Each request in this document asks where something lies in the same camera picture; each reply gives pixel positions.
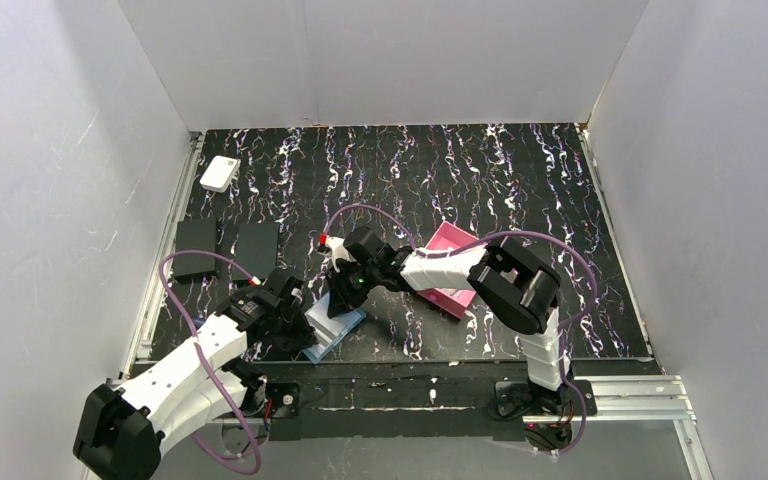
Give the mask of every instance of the white box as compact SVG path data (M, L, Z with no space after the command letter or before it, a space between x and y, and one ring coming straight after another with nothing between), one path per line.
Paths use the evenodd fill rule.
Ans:
M228 185L231 184L231 179L234 178L239 169L240 161L236 158L217 155L210 161L210 165L202 174L199 183L205 190L225 193L228 190Z

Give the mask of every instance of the purple cable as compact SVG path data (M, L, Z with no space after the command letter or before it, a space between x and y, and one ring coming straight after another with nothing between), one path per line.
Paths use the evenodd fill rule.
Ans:
M416 248L416 244L414 243L414 240L413 240L413 235L395 217L381 210L378 207L373 207L372 205L363 205L360 203L346 205L345 207L334 212L334 215L332 215L331 218L328 219L328 223L325 224L325 229L322 231L322 233L326 235L328 234L328 230L331 228L331 224L334 223L334 220L337 218L338 215L340 215L346 210L355 209L355 208L372 210L389 218L394 224L396 224L397 227L402 229L402 231L404 231L405 234L408 235L411 248L414 249L414 252L416 252L417 255L425 258L444 258L452 255L457 255L459 253L463 253L466 250L469 250L470 248L477 247L479 245L482 245L484 243L487 243L502 237L517 236L517 237L526 237L526 238L536 238L539 240L544 240L549 243L555 244L561 247L565 252L572 255L573 260L578 262L579 265L581 265L582 268L584 268L584 272L587 275L587 285L590 287L590 292L592 293L592 295L590 296L590 299L587 301L587 303L584 304L584 308L579 313L558 322L558 329L563 329L565 327L572 325L573 323L580 322L584 317L590 314L593 308L596 307L596 301L599 299L599 290L598 290L598 285L596 284L596 275L593 273L593 269L590 268L590 265L587 263L584 257L582 257L581 254L579 254L574 248L572 248L571 246L567 245L565 242L558 240L557 238L551 235L546 235L545 233L540 233L540 232L531 232L527 230L508 230L504 232L491 233L490 235L487 235L484 238L479 238L478 240L474 240L454 250L447 250L445 252L425 253ZM560 337L559 344L558 344L559 351L563 355L563 352L565 351L565 347L566 347L564 342L564 336L563 334L559 334L559 337ZM561 379L564 385L566 385L567 388L570 388L573 392L575 392L576 395L578 395L578 399L580 400L580 403L581 403L581 428L578 430L578 435L576 435L572 439L572 441L570 441L569 445L558 450L558 453L562 454L562 453L567 453L573 447L575 447L578 444L579 440L581 440L581 437L584 435L584 427L587 424L587 403L584 400L584 395L582 395L581 390L579 390L578 387L573 385L572 382L570 382L569 379L567 378L567 374L564 371L565 368L564 368L563 359L560 362L560 370L561 370Z
M163 261L160 262L160 267L158 267L157 269L157 275L160 277L160 283L161 285L163 285L163 289L166 291L166 294L172 300L172 303L175 304L175 307L177 307L178 311L181 312L181 315L184 316L184 320L187 321L187 326L190 328L190 335L192 335L193 337L196 337L196 340L198 340L197 338L198 330L196 329L195 322L193 322L193 317L190 316L190 314L187 312L187 309L184 307L184 304L181 303L181 300L178 298L177 295L175 295L175 292L172 291L172 287L169 286L169 283L166 281L166 276L163 273L167 263L169 263L173 258L180 257L183 255L205 255L208 257L213 257L217 260L222 260L223 262L243 272L243 274L248 278L251 278L252 276L249 272L246 271L245 268L241 267L230 258L226 258L226 257L223 257L222 255L217 255L216 253L208 252L204 250L181 250L180 252L175 252L168 255L166 258L163 259ZM191 437L193 438L193 441L196 442L196 445L199 446L199 448L204 450L206 454L208 454L211 458L216 460L223 467L235 473L240 473L243 475L254 475L260 470L260 467L261 467L260 446L257 443L257 436L252 432L251 427L249 426L249 422L246 421L246 417L243 416L243 412L240 411L240 407L237 406L237 403L231 397L231 394L229 394L228 390L225 389L225 386L222 385L222 381L219 380L219 377L216 376L216 373L213 371L213 368L210 366L210 363L207 361L207 358L205 358L204 351L202 351L201 345L198 344L198 341L196 341L195 347L196 347L196 354L199 357L199 362L201 362L201 366L204 367L204 371L207 372L207 376L210 377L210 380L213 382L214 385L216 385L216 389L219 390L219 393L221 393L225 401L228 402L228 405L231 407L231 411L234 412L234 416L237 417L237 420L240 421L240 426L243 427L243 430L245 430L246 435L249 437L249 441L252 444L252 450L251 452L247 452L244 455L234 455L234 456L220 455L219 453L216 453L215 451L213 451L213 449L211 449L207 445L207 443L204 441L203 438L201 438L201 435L199 435L198 432L193 433ZM232 459L246 457L251 453L254 453L254 459L255 459L254 467L251 469L242 468L237 464L228 461Z

